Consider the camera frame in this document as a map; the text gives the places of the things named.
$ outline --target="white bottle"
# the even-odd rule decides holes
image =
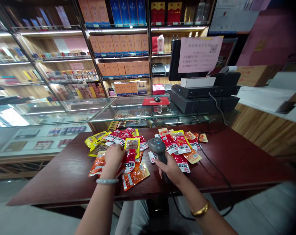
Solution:
[[[163,37],[163,34],[161,34],[158,37],[157,43],[158,43],[158,54],[163,54],[163,48],[164,48],[164,37]]]

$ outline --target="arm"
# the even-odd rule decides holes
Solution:
[[[101,179],[115,179],[120,163],[127,150],[121,145],[109,147]],[[90,199],[76,235],[110,234],[115,184],[98,184]]]
[[[156,165],[159,167],[159,173],[162,178],[164,171],[169,179],[176,185],[186,198],[189,208],[192,212],[201,210],[207,203],[207,199],[201,194],[196,186],[183,174],[178,167],[175,159],[166,153],[168,164],[164,164],[156,159]],[[228,222],[212,207],[205,215],[196,218],[196,222],[204,234],[227,234],[233,235],[237,232],[228,224]]]

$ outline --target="tiled floor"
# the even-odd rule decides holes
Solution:
[[[22,180],[0,182],[0,234],[74,234],[79,219],[31,206],[5,206],[26,183]],[[295,212],[296,185],[287,182],[236,204],[226,220],[239,234],[276,235],[284,234]],[[111,234],[117,222],[113,217]]]

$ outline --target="hand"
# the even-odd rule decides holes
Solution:
[[[121,145],[114,145],[107,149],[105,154],[106,165],[102,169],[101,178],[115,179],[124,155],[128,152]]]
[[[168,164],[165,165],[163,162],[161,162],[159,159],[156,159],[155,163],[159,167],[159,174],[162,178],[162,171],[167,174],[169,179],[178,186],[180,182],[186,177],[181,169],[178,167],[176,160],[167,152],[165,153],[165,156],[168,160]]]

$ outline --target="red mouse pad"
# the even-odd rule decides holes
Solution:
[[[161,101],[156,102],[154,97],[145,98],[144,102],[142,103],[143,106],[147,105],[170,105],[170,102],[167,97],[159,97]]]

